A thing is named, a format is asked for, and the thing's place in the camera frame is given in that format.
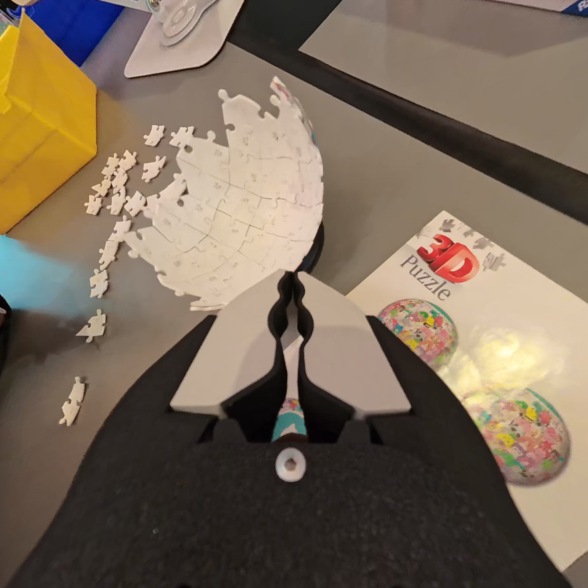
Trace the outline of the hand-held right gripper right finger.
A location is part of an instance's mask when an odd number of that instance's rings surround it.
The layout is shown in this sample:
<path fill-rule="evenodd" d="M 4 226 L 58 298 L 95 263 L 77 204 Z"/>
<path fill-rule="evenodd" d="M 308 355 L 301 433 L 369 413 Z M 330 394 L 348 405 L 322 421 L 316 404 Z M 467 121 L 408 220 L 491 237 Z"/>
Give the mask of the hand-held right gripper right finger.
<path fill-rule="evenodd" d="M 409 413 L 408 397 L 363 311 L 308 273 L 296 279 L 299 366 L 309 383 L 352 417 Z"/>

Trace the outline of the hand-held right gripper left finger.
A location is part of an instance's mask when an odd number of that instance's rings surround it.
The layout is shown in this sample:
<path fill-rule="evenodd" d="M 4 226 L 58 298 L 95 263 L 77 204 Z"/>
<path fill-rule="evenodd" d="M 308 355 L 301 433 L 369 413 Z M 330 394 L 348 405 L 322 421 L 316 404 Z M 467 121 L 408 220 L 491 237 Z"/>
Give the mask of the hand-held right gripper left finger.
<path fill-rule="evenodd" d="M 283 360 L 292 277 L 290 271 L 275 271 L 217 313 L 171 400 L 171 409 L 228 415 L 229 402 Z"/>

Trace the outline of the partly built white puzzle ball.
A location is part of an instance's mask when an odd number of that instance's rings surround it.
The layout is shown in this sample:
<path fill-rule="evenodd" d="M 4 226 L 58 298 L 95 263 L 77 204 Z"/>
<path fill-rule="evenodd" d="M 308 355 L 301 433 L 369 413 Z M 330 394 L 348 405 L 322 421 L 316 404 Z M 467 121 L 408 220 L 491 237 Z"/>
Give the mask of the partly built white puzzle ball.
<path fill-rule="evenodd" d="M 323 218 L 323 164 L 310 120 L 274 76 L 270 103 L 218 91 L 227 145 L 194 127 L 171 132 L 179 172 L 145 199 L 150 224 L 125 235 L 128 256 L 193 311 L 222 309 L 276 270 L 293 272 Z"/>

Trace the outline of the pile of loose puzzle pieces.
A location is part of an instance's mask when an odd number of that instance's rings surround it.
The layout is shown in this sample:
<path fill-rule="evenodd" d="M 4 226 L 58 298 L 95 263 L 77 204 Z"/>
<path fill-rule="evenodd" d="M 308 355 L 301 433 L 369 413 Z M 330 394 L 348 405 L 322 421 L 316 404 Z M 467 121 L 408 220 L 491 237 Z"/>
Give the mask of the pile of loose puzzle pieces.
<path fill-rule="evenodd" d="M 185 146 L 184 139 L 190 138 L 194 134 L 194 126 L 180 127 L 178 131 L 172 132 L 172 139 L 170 145 L 179 148 Z M 144 135 L 145 146 L 156 147 L 164 138 L 165 126 L 152 125 L 150 133 Z M 152 180 L 158 177 L 166 164 L 166 156 L 157 155 L 151 162 L 143 164 L 141 180 L 149 184 Z M 88 195 L 86 202 L 84 202 L 85 213 L 96 217 L 103 208 L 104 199 L 111 196 L 110 204 L 107 204 L 106 209 L 114 217 L 122 217 L 115 223 L 114 228 L 106 240 L 103 248 L 99 249 L 100 258 L 98 261 L 98 268 L 93 271 L 92 277 L 89 279 L 91 287 L 91 298 L 101 298 L 107 291 L 109 286 L 109 278 L 107 269 L 116 261 L 117 254 L 122 243 L 126 242 L 126 236 L 130 233 L 133 226 L 133 219 L 139 214 L 145 217 L 149 213 L 153 213 L 155 204 L 157 204 L 158 197 L 161 194 L 152 195 L 154 198 L 150 200 L 144 197 L 141 191 L 137 190 L 132 196 L 126 194 L 126 184 L 128 183 L 128 172 L 137 165 L 137 153 L 125 150 L 122 157 L 117 153 L 109 156 L 107 165 L 102 170 L 102 181 L 97 185 L 91 187 L 92 193 Z"/>

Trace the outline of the colourful puzzle ball box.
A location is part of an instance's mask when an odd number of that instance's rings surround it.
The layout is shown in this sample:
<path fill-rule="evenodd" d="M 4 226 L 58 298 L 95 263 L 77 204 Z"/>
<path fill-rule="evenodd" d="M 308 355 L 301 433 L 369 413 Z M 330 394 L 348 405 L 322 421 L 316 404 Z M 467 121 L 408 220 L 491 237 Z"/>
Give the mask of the colourful puzzle ball box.
<path fill-rule="evenodd" d="M 587 17 L 587 1 L 511 1 L 511 3 L 583 18 Z"/>

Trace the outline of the printed instruction sheet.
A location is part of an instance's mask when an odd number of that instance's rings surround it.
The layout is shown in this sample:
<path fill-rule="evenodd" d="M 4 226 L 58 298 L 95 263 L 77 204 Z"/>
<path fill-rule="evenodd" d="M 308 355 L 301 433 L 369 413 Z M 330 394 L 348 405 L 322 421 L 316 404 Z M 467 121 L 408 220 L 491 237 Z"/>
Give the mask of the printed instruction sheet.
<path fill-rule="evenodd" d="M 446 212 L 346 297 L 411 406 L 367 417 L 378 437 L 447 469 L 517 550 L 558 572 L 586 555 L 587 303 Z M 300 366 L 299 396 L 309 431 L 312 404 L 334 433 L 352 416 Z"/>

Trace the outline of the yellow box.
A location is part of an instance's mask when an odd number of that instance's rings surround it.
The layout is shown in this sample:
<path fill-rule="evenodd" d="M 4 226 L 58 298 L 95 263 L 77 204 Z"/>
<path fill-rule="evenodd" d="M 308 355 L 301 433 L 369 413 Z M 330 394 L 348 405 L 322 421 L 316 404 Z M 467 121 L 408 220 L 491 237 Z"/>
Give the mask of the yellow box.
<path fill-rule="evenodd" d="M 97 88 L 23 15 L 1 35 L 1 234 L 97 154 Z"/>

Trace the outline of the white flat base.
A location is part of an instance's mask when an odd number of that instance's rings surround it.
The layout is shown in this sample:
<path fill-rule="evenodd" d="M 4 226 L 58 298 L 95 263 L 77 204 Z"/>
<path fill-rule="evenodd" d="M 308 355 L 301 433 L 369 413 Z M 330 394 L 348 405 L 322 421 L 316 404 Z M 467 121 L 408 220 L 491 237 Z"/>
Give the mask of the white flat base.
<path fill-rule="evenodd" d="M 160 43 L 160 23 L 152 15 L 150 1 L 136 1 L 135 8 L 150 19 L 124 69 L 128 79 L 200 68 L 223 48 L 244 1 L 217 1 L 204 13 L 185 39 L 171 47 Z"/>

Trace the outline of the white round dish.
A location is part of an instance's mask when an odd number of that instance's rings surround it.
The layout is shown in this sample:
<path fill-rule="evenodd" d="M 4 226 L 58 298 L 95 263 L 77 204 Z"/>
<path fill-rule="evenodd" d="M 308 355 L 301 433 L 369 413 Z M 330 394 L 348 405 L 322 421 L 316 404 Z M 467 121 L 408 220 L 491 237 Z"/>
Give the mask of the white round dish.
<path fill-rule="evenodd" d="M 150 1 L 152 15 L 160 23 L 160 43 L 176 45 L 195 28 L 206 11 L 217 1 Z"/>

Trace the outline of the black mat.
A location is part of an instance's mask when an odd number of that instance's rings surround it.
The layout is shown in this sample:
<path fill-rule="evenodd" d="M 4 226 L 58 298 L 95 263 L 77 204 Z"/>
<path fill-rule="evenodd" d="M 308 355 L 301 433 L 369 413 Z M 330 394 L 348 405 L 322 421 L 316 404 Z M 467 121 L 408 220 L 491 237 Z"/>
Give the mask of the black mat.
<path fill-rule="evenodd" d="M 245 1 L 229 41 L 275 43 L 298 49 L 340 4 L 340 1 Z"/>

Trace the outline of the blue storage bin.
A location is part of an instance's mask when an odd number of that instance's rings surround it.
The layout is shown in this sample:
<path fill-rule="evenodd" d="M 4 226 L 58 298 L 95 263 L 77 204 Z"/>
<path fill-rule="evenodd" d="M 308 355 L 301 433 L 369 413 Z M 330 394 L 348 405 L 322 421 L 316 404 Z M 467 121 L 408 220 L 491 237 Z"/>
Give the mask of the blue storage bin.
<path fill-rule="evenodd" d="M 103 1 L 38 1 L 24 11 L 74 64 L 81 66 L 123 7 Z"/>

